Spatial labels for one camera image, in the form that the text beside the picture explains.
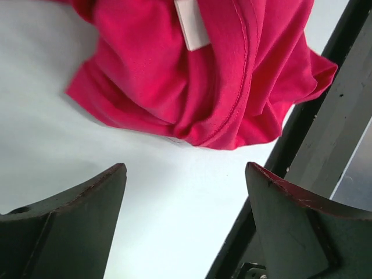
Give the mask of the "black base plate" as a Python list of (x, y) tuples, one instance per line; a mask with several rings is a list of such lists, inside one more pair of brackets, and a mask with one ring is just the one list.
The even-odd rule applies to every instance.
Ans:
[[(371, 2), (349, 1), (323, 52), (338, 65), (337, 74), (367, 20), (371, 20)], [(294, 109), (282, 137), (262, 167), (286, 180), (285, 176), (328, 91), (319, 100)], [(371, 118), (334, 192), (327, 199), (371, 212)], [(207, 277), (268, 278), (249, 196)]]

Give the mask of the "pink t shirt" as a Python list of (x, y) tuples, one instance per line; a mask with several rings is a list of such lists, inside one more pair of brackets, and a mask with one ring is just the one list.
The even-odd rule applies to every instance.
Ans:
[(318, 98), (335, 63), (312, 51), (312, 1), (196, 1), (208, 40), (190, 51), (180, 1), (70, 1), (98, 30), (67, 94), (102, 123), (233, 150), (278, 138), (292, 105)]

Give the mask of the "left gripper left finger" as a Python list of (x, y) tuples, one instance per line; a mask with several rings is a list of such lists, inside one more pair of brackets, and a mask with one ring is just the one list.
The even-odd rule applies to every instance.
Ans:
[(126, 181), (118, 163), (1, 215), (1, 278), (103, 278)]

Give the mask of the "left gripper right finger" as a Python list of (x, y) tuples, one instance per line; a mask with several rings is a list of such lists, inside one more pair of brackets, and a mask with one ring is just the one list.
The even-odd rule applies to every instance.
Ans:
[(371, 278), (371, 212), (253, 162), (245, 175), (268, 278)]

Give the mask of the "aluminium frame rail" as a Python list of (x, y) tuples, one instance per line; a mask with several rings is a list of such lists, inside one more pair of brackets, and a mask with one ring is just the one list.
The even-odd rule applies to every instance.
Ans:
[(331, 197), (371, 118), (371, 20), (367, 20), (285, 179)]

